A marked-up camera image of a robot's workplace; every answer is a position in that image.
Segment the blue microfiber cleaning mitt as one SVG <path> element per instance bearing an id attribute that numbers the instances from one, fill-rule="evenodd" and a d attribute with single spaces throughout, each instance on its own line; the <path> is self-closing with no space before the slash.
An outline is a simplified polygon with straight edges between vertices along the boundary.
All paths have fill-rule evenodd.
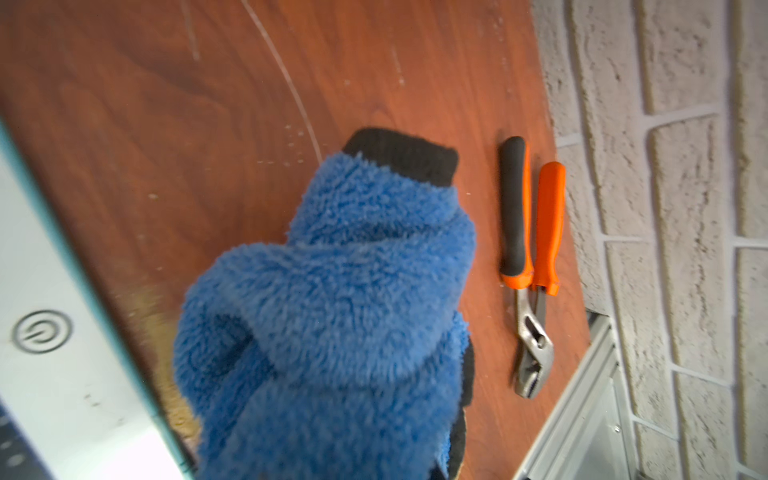
<path id="1" fill-rule="evenodd" d="M 474 351 L 475 253 L 456 150 L 356 131 L 282 244 L 235 247 L 188 290 L 175 381 L 201 479 L 455 479 Z"/>

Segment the blue-edged drawing tablet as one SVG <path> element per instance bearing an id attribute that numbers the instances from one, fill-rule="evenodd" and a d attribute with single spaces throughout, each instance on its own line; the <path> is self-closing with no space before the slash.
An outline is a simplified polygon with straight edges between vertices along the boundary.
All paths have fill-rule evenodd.
<path id="1" fill-rule="evenodd" d="M 193 475 L 8 133 L 1 136 L 1 475 Z"/>

